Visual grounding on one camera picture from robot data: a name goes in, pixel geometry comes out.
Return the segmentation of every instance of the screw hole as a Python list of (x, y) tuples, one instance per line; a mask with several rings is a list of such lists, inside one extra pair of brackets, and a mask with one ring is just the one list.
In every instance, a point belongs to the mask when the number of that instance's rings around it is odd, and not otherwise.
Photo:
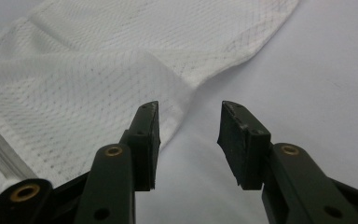
[(31, 189), (31, 188), (29, 188), (29, 189), (22, 189), (22, 190), (20, 190), (20, 192), (17, 194), (17, 196), (19, 196), (19, 197), (26, 197), (26, 196), (32, 194), (33, 192), (34, 192), (34, 189)]
[(123, 152), (123, 149), (121, 147), (110, 147), (105, 151), (106, 156), (116, 156), (118, 154), (121, 154)]
[(101, 221), (109, 217), (109, 215), (110, 215), (109, 210), (107, 210), (106, 208), (100, 208), (97, 211), (95, 211), (94, 218)]
[(299, 151), (296, 147), (292, 147), (292, 146), (283, 146), (281, 148), (281, 150), (283, 151), (283, 153), (291, 155), (291, 156), (295, 156), (298, 155)]
[(28, 184), (21, 186), (13, 191), (10, 195), (10, 200), (14, 203), (20, 203), (33, 198), (40, 190), (36, 184)]
[(329, 216), (331, 217), (335, 217), (335, 218), (342, 218), (342, 213), (341, 211), (339, 211), (338, 209), (336, 209), (335, 207), (332, 206), (326, 206), (324, 208), (325, 213), (327, 213)]

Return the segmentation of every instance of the white background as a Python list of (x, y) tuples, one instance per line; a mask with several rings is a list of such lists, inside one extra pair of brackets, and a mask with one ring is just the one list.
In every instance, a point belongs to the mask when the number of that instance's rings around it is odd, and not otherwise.
[[(40, 2), (0, 0), (0, 30)], [(358, 1), (301, 1), (252, 60), (200, 87), (160, 153), (156, 190), (136, 195), (138, 223), (268, 223), (260, 192), (236, 186), (215, 143), (223, 100), (358, 188)]]

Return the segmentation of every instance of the white cloth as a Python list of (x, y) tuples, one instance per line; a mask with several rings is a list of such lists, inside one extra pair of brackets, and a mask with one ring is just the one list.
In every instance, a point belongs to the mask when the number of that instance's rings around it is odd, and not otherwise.
[[(58, 186), (88, 171), (141, 104), (164, 145), (195, 89), (243, 63), (297, 0), (47, 0), (0, 33), (0, 134)], [(17, 181), (0, 173), (0, 192)]]

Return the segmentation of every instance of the perforated fabric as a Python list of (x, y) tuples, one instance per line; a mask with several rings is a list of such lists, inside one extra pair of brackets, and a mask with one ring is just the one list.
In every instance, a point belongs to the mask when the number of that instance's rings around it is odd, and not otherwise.
[[(254, 56), (297, 0), (47, 0), (0, 33), (0, 134), (58, 186), (88, 171), (139, 105), (164, 145), (208, 77)], [(0, 174), (2, 186), (12, 183)]]

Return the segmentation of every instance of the white mesh fabric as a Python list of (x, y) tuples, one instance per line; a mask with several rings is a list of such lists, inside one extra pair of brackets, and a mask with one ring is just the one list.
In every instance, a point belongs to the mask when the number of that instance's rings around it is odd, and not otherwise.
[(159, 101), (164, 144), (195, 89), (255, 55), (296, 3), (47, 0), (0, 33), (0, 134), (55, 186), (87, 172), (141, 104)]

